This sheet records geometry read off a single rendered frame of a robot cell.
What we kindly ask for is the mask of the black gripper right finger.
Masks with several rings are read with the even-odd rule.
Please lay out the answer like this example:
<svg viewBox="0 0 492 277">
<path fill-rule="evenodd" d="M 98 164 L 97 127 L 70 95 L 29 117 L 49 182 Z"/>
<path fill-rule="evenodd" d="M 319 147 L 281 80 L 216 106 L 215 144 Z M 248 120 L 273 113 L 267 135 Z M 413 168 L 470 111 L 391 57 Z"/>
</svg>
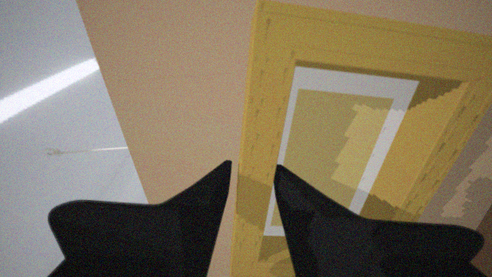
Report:
<svg viewBox="0 0 492 277">
<path fill-rule="evenodd" d="M 460 225 L 366 219 L 283 165 L 274 192 L 295 277 L 367 277 L 382 255 L 470 261 L 484 246 L 482 234 Z"/>
</svg>

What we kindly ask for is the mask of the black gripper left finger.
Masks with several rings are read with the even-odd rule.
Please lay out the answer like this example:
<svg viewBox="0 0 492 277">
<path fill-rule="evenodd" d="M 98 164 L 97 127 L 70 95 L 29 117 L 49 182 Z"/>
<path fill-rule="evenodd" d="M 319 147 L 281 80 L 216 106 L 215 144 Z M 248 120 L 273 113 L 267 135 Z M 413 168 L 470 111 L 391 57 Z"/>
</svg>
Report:
<svg viewBox="0 0 492 277">
<path fill-rule="evenodd" d="M 72 252 L 166 259 L 171 277 L 206 277 L 228 198 L 231 160 L 158 204 L 75 200 L 55 206 L 48 225 Z"/>
</svg>

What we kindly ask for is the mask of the tan flat board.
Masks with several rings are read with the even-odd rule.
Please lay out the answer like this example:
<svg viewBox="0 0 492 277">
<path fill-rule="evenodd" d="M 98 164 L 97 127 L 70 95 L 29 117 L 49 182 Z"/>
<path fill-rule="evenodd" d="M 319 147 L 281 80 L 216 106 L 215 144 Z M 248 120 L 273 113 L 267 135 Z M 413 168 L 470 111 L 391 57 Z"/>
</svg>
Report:
<svg viewBox="0 0 492 277">
<path fill-rule="evenodd" d="M 229 277 L 257 0 L 75 0 L 148 204 L 231 160 L 206 277 Z M 267 0 L 492 35 L 492 0 Z M 492 205 L 492 102 L 417 222 L 477 230 Z"/>
</svg>

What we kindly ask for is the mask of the gold picture frame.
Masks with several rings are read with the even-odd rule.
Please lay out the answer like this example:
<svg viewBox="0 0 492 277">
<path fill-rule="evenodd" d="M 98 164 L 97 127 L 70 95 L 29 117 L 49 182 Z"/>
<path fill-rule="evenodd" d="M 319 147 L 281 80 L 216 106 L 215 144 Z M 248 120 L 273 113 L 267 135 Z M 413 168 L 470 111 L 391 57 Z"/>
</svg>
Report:
<svg viewBox="0 0 492 277">
<path fill-rule="evenodd" d="M 352 212 L 417 222 L 492 102 L 492 35 L 257 0 L 229 277 L 295 277 L 277 164 Z"/>
</svg>

